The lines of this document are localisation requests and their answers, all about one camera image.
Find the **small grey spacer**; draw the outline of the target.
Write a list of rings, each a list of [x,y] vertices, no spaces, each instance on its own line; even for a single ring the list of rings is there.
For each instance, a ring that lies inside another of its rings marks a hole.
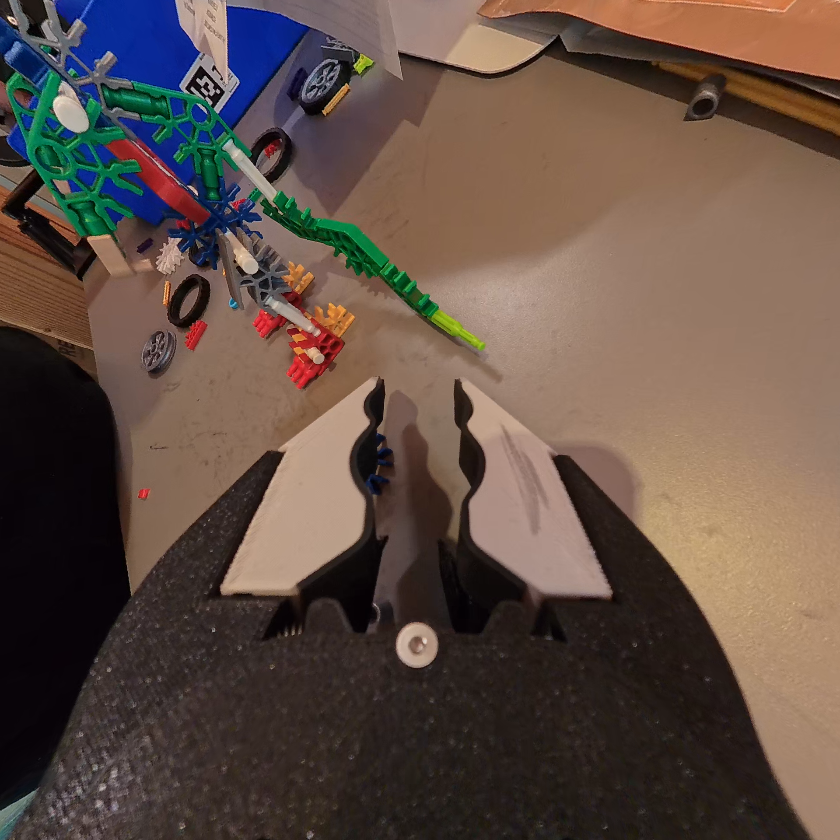
[[[687,104],[684,120],[698,122],[712,119],[719,109],[726,86],[727,79],[719,73],[700,80]]]

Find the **blue plastic bin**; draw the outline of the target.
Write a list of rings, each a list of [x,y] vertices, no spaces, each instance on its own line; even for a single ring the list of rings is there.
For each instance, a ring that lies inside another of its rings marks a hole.
[[[227,7],[228,68],[231,83],[238,79],[235,89],[219,87],[210,82],[209,69],[197,69],[200,58],[188,35],[182,30],[175,2],[164,1],[97,1],[55,2],[62,25],[80,19],[87,27],[74,55],[89,67],[106,52],[118,59],[109,77],[119,77],[204,96],[226,124],[235,129],[237,123],[265,89],[278,69],[291,56],[309,31],[303,24],[261,9]],[[153,142],[157,126],[147,122],[125,120],[131,130],[185,183],[196,179],[192,159],[179,164],[173,155],[180,145],[178,136],[160,144]],[[167,205],[148,191],[138,176],[129,178],[143,188],[143,195],[118,189],[106,181],[106,190],[135,217],[153,226],[164,221]]]

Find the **grey toy wheel hub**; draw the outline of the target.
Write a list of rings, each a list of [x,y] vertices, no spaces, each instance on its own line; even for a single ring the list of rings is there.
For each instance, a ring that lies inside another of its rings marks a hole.
[[[161,375],[171,366],[175,356],[177,338],[171,330],[156,330],[147,339],[141,351],[141,367],[151,376]]]

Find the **yellow rod with grey connector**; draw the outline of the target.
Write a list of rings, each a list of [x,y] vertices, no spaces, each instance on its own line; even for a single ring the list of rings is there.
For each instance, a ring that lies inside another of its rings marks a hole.
[[[724,92],[733,97],[830,133],[835,137],[839,136],[837,100],[799,91],[744,70],[663,60],[654,60],[650,64],[671,75],[697,83],[712,76],[721,76],[725,81]]]

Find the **tan connector piece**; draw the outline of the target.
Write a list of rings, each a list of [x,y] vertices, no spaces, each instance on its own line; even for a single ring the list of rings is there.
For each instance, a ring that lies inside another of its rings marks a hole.
[[[146,229],[132,229],[124,237],[111,234],[95,234],[80,238],[79,245],[89,245],[93,254],[113,279],[151,277],[160,279],[162,274],[146,253],[137,251],[142,239],[149,233]]]

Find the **brown wooden box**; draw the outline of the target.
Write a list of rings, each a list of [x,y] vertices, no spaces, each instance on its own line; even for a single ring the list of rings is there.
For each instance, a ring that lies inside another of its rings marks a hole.
[[[5,215],[1,223],[1,320],[93,348],[81,282]]]

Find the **blue snowflake connector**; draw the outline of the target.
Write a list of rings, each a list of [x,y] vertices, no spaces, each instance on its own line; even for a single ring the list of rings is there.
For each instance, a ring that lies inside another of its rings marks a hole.
[[[373,497],[379,497],[392,483],[393,451],[384,434],[374,434],[374,453],[365,475],[365,486]]]

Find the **green and lime connector cluster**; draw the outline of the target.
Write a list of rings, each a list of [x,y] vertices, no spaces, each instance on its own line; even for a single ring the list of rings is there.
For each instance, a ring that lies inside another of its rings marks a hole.
[[[486,348],[484,341],[450,317],[428,294],[421,292],[416,282],[398,269],[357,226],[312,216],[310,209],[301,210],[296,200],[283,192],[278,192],[272,199],[262,196],[260,205],[264,215],[291,234],[331,248],[333,255],[343,257],[346,267],[357,276],[383,280],[408,307],[447,335],[477,351]]]

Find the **colourful toy construction model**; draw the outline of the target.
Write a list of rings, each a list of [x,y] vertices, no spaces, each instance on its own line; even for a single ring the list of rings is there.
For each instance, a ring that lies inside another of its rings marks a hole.
[[[245,309],[245,295],[253,300],[262,338],[287,331],[294,353],[287,375],[297,388],[320,377],[343,349],[354,315],[332,303],[308,312],[303,294],[312,273],[285,260],[253,229],[266,217],[261,197],[281,191],[251,162],[247,145],[197,95],[109,77],[117,63],[111,52],[86,65],[74,50],[87,27],[80,19],[64,27],[55,3],[43,2],[39,24],[21,2],[8,5],[2,60],[11,70],[5,87],[14,120],[28,162],[78,237],[146,229],[154,240],[146,252],[153,262],[169,237],[182,239],[182,251],[198,267],[222,271],[233,308]],[[192,159],[196,179],[185,184],[125,120],[155,124],[156,144],[178,136],[173,160]],[[169,209],[157,226],[106,190],[110,181],[143,195],[129,180],[133,175]]]

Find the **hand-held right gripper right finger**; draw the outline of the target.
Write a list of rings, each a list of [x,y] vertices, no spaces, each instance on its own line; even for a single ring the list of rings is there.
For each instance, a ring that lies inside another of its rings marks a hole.
[[[613,588],[541,437],[467,379],[454,385],[458,463],[469,488],[455,558],[468,598],[491,614],[517,602],[604,601]]]

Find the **black toy tire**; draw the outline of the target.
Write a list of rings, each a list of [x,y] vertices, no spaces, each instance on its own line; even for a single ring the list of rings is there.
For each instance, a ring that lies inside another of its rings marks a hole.
[[[345,59],[329,57],[322,59],[302,82],[298,103],[308,116],[323,113],[329,103],[345,85],[350,83],[354,63]]]
[[[250,160],[271,184],[276,183],[290,166],[295,146],[289,134],[281,128],[263,132],[250,148]]]
[[[185,301],[195,292],[192,307],[184,310]],[[211,298],[211,285],[207,278],[196,274],[185,278],[171,293],[166,304],[167,318],[178,329],[189,329],[201,320]]]

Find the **printed instruction sheet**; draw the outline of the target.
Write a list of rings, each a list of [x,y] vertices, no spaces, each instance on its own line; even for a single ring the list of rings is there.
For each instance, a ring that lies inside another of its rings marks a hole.
[[[178,22],[202,52],[208,52],[222,80],[228,80],[228,6],[286,17],[340,40],[403,78],[388,1],[176,1]]]

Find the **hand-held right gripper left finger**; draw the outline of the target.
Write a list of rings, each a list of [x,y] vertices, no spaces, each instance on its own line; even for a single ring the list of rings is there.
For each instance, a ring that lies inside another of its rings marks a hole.
[[[364,482],[384,402],[384,380],[369,379],[279,448],[220,595],[288,599],[300,615],[326,598],[371,615],[384,543]]]

